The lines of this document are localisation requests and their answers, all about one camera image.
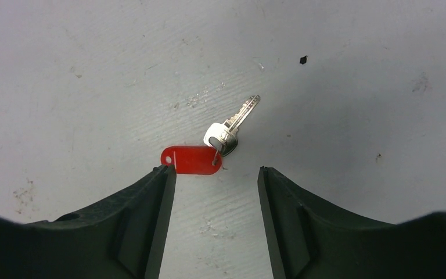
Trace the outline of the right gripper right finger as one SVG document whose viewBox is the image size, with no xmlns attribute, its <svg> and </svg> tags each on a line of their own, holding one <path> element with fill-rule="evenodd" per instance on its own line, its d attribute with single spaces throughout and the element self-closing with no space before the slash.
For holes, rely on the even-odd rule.
<svg viewBox="0 0 446 279">
<path fill-rule="evenodd" d="M 274 278 L 446 278 L 446 212 L 389 224 L 262 167 L 258 194 Z"/>
</svg>

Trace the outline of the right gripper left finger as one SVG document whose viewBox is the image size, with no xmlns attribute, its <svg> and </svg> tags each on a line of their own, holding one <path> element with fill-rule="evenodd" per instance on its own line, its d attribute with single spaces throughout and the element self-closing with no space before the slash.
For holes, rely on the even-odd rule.
<svg viewBox="0 0 446 279">
<path fill-rule="evenodd" d="M 55 221 L 0 217 L 0 278 L 158 278 L 175 184 L 159 166 Z"/>
</svg>

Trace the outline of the silver key with red tag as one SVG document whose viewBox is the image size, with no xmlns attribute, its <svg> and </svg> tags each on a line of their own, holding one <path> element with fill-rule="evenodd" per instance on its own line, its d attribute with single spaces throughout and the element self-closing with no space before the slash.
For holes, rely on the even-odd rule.
<svg viewBox="0 0 446 279">
<path fill-rule="evenodd" d="M 161 164 L 173 166 L 177 174 L 215 174 L 222 167 L 222 158 L 236 149 L 239 128 L 260 100 L 259 95 L 251 95 L 232 117 L 213 123 L 203 137 L 203 145 L 165 148 L 160 155 Z"/>
</svg>

